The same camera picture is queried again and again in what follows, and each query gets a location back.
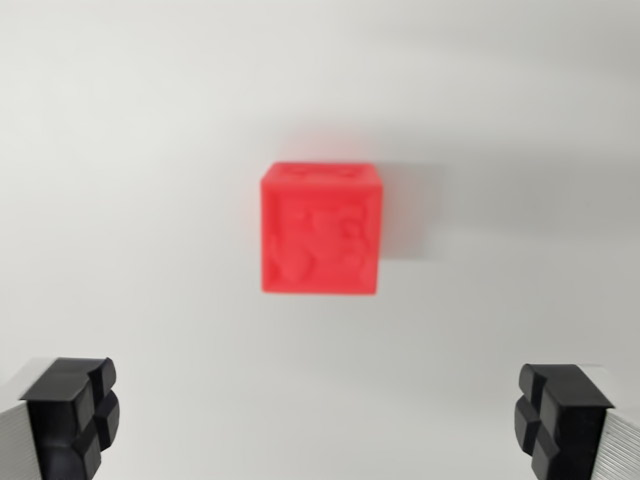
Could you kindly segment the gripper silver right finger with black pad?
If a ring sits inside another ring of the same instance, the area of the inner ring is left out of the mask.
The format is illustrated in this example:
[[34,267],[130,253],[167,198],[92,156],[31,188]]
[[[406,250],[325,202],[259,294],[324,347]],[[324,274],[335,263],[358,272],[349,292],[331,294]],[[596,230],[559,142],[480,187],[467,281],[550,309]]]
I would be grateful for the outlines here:
[[519,448],[541,480],[637,479],[639,387],[588,364],[521,367]]

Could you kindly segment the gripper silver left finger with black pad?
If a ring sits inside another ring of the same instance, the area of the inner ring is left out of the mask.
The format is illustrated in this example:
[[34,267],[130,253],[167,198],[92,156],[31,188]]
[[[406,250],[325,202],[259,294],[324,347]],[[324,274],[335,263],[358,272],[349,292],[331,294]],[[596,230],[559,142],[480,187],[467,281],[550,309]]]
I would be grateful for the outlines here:
[[1,477],[92,479],[115,441],[112,359],[36,358],[1,386]]

